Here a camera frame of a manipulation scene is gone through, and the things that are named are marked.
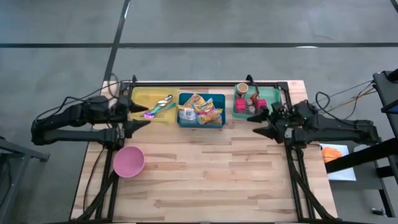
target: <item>white paper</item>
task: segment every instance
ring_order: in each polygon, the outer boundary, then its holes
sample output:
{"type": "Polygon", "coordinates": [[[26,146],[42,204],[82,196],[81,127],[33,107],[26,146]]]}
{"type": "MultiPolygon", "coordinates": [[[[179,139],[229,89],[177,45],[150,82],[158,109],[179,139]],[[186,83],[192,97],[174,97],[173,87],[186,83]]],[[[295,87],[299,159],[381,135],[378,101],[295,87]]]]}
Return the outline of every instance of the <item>white paper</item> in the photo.
{"type": "MultiPolygon", "coordinates": [[[[349,154],[348,152],[348,147],[344,145],[335,145],[335,144],[320,144],[322,147],[330,147],[333,149],[338,150],[341,152],[341,155],[346,156],[349,154]]],[[[340,170],[337,172],[333,172],[328,174],[329,180],[350,180],[350,181],[356,181],[354,169],[348,168],[345,170],[340,170]]]]}

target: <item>yellow tray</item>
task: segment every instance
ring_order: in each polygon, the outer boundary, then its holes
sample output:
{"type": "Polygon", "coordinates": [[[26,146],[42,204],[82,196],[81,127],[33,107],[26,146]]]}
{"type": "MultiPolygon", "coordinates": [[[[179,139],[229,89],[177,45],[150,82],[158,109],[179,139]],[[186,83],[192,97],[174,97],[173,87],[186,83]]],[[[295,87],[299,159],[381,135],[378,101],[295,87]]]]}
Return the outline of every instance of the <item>yellow tray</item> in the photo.
{"type": "MultiPolygon", "coordinates": [[[[135,87],[132,89],[131,99],[136,104],[146,106],[151,110],[159,100],[164,100],[164,98],[168,95],[173,95],[173,98],[168,105],[172,103],[178,104],[178,88],[135,87]]],[[[145,112],[146,111],[140,113],[130,113],[130,118],[136,120],[173,123],[177,117],[177,107],[156,113],[154,118],[143,118],[142,115],[145,112]]]]}

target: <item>wooden tabletop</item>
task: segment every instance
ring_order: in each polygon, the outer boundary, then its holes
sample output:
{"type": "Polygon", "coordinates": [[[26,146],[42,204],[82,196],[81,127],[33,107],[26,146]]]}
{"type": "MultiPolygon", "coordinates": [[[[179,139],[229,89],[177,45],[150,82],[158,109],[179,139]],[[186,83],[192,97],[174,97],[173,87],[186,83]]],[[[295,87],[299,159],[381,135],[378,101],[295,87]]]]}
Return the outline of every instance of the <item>wooden tabletop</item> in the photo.
{"type": "MultiPolygon", "coordinates": [[[[293,104],[307,99],[303,81],[288,83],[293,104]]],[[[233,88],[181,88],[180,92],[224,94],[225,127],[189,129],[176,123],[151,123],[136,131],[126,146],[140,148],[146,164],[138,176],[119,179],[114,222],[297,221],[284,145],[251,131],[264,124],[232,117],[233,88]]],[[[82,214],[87,181],[101,150],[101,145],[89,143],[71,218],[82,214]]],[[[336,217],[321,151],[308,146],[304,153],[310,188],[336,217]]],[[[106,150],[91,181],[87,205],[100,189],[105,157],[106,150]]],[[[300,197],[305,210],[302,192],[300,197]]]]}

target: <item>blue bin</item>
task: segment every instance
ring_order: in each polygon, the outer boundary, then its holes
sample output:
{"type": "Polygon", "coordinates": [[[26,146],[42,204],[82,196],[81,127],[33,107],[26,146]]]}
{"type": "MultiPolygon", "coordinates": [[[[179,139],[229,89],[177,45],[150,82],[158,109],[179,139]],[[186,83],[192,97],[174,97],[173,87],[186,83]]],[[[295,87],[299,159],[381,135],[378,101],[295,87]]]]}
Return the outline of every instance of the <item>blue bin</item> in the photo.
{"type": "MultiPolygon", "coordinates": [[[[210,94],[210,93],[197,93],[205,101],[208,101],[210,98],[213,99],[213,104],[216,109],[223,109],[223,113],[221,114],[221,118],[223,120],[223,124],[188,124],[188,123],[180,123],[180,116],[177,115],[177,123],[182,128],[222,128],[225,125],[225,95],[224,94],[210,94]]],[[[185,102],[191,98],[193,93],[181,93],[178,99],[179,105],[184,105],[185,102]]]]}

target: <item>concrete floor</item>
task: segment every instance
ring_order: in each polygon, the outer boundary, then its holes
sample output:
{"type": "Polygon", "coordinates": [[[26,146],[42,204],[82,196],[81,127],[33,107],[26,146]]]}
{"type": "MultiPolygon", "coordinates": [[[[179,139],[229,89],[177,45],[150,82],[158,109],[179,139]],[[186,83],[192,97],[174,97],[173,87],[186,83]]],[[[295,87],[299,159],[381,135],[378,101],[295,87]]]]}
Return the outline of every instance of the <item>concrete floor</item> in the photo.
{"type": "MultiPolygon", "coordinates": [[[[0,43],[112,42],[123,0],[0,1],[0,43]]],[[[398,13],[389,0],[135,0],[121,42],[397,42],[398,13]]],[[[65,96],[101,85],[110,49],[0,49],[0,134],[38,151],[19,192],[15,223],[66,221],[86,143],[30,142],[32,120],[65,96]]],[[[397,48],[335,49],[120,49],[113,72],[120,79],[305,80],[308,97],[334,93],[398,67],[397,48]]],[[[358,94],[336,96],[332,106],[358,94]]],[[[336,115],[351,112],[346,106],[336,115]]],[[[359,100],[353,119],[371,119],[383,139],[392,137],[377,95],[359,100]]],[[[398,213],[398,187],[387,179],[398,213]]],[[[375,190],[334,190],[340,218],[397,223],[369,214],[382,207],[375,190]]]]}

